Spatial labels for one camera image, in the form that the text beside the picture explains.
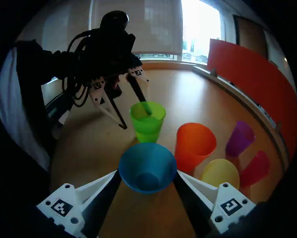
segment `red cup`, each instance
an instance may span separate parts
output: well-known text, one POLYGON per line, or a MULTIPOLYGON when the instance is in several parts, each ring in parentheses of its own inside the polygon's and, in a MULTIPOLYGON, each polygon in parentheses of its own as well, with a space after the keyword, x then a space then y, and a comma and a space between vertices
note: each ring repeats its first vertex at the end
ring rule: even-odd
POLYGON ((250 164, 240 174, 241 187, 251 186, 265 176, 270 171, 270 160, 262 150, 258 151, 250 164))
POLYGON ((183 124, 177 131, 177 168, 186 173, 194 170, 216 146, 217 140, 208 127, 199 123, 183 124))

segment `wall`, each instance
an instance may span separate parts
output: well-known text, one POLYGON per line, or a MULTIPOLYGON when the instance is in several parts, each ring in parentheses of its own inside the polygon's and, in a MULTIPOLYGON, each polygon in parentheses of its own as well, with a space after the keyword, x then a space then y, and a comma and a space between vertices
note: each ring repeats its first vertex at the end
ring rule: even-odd
POLYGON ((291 74, 289 64, 285 60, 285 55, 279 43, 270 32, 264 30, 264 34, 268 48, 268 60, 273 61, 274 64, 278 66, 278 70, 281 71, 283 75, 288 79, 288 82, 291 84, 295 93, 297 94, 294 77, 291 74))
MULTIPOLYGON (((51 1, 27 24, 18 40, 36 40, 44 50, 52 52, 66 51, 77 34, 88 30, 89 9, 90 0, 51 1)), ((42 85, 45 104, 61 92, 60 80, 42 85)))
POLYGON ((224 18, 224 31, 225 31, 225 41, 230 43, 236 43, 236 31, 233 15, 238 15, 250 19, 261 26, 263 26, 267 48, 268 48, 268 60, 273 61, 277 66, 278 70, 283 73, 287 78, 290 85, 296 92, 295 82, 290 70, 289 65, 284 60, 284 53, 277 43, 276 39, 270 33, 270 30, 263 22, 263 20, 243 1, 241 0, 202 0, 203 2, 213 6, 218 9, 224 18))

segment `white cloth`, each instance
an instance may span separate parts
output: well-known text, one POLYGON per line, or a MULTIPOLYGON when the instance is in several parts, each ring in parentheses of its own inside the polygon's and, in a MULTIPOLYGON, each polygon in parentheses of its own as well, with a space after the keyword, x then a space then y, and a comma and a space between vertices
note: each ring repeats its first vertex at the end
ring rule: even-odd
POLYGON ((17 50, 13 48, 0 73, 0 119, 16 144, 47 171, 50 159, 46 150, 36 141, 26 118, 16 63, 17 50))

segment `orange panel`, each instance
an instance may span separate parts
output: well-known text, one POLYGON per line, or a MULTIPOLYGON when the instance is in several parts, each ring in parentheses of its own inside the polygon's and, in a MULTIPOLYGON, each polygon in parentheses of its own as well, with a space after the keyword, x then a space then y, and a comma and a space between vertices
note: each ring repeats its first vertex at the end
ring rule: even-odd
POLYGON ((221 40, 210 40, 208 69, 233 82, 282 123, 290 157, 297 146, 297 95, 286 77, 259 54, 221 40))

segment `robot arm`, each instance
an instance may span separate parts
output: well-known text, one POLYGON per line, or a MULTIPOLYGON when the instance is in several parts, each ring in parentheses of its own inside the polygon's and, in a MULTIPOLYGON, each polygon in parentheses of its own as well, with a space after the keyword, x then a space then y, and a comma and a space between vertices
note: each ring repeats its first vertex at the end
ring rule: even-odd
MULTIPOLYGON (((75 237, 96 237, 120 182, 115 170, 79 188, 64 184, 37 208, 75 237)), ((174 185, 198 237, 223 234, 255 207, 229 183, 216 188, 177 171, 174 185)))

